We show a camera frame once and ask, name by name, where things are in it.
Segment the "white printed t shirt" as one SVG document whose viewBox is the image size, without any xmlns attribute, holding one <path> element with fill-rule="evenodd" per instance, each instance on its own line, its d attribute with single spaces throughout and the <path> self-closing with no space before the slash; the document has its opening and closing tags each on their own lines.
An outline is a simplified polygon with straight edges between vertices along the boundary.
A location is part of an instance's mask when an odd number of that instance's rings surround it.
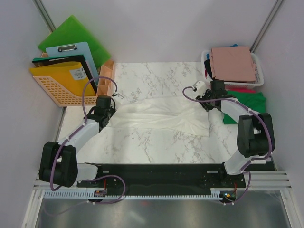
<svg viewBox="0 0 304 228">
<path fill-rule="evenodd" d="M 209 112 L 183 96 L 151 98 L 118 106 L 108 126 L 174 130 L 195 136 L 208 137 L 216 120 L 223 124 L 223 114 L 213 109 Z"/>
</svg>

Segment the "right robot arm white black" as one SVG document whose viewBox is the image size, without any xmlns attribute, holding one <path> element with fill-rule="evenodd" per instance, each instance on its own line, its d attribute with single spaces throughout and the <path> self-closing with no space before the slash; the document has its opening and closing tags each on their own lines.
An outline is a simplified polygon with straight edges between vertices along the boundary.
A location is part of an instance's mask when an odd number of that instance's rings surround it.
<svg viewBox="0 0 304 228">
<path fill-rule="evenodd" d="M 230 116 L 237 124 L 237 151 L 224 162 L 225 171 L 218 174 L 218 183 L 230 186 L 235 176 L 252 162 L 266 160 L 275 148 L 272 117 L 256 112 L 237 98 L 229 95 L 223 81 L 213 81 L 208 87 L 203 81 L 194 84 L 196 101 L 208 112 L 217 109 Z"/>
</svg>

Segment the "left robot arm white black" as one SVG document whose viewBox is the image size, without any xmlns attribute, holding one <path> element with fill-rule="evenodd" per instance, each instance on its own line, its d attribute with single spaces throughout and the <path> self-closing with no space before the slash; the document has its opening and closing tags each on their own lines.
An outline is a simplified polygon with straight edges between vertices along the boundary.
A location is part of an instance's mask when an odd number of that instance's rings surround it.
<svg viewBox="0 0 304 228">
<path fill-rule="evenodd" d="M 104 182 L 104 175 L 97 166 L 78 163 L 77 153 L 95 135 L 100 133 L 116 112 L 114 99 L 107 95 L 97 97 L 83 122 L 66 138 L 57 142 L 45 143 L 39 168 L 39 179 L 54 185 L 71 187 L 75 182 L 88 180 L 94 187 Z"/>
</svg>

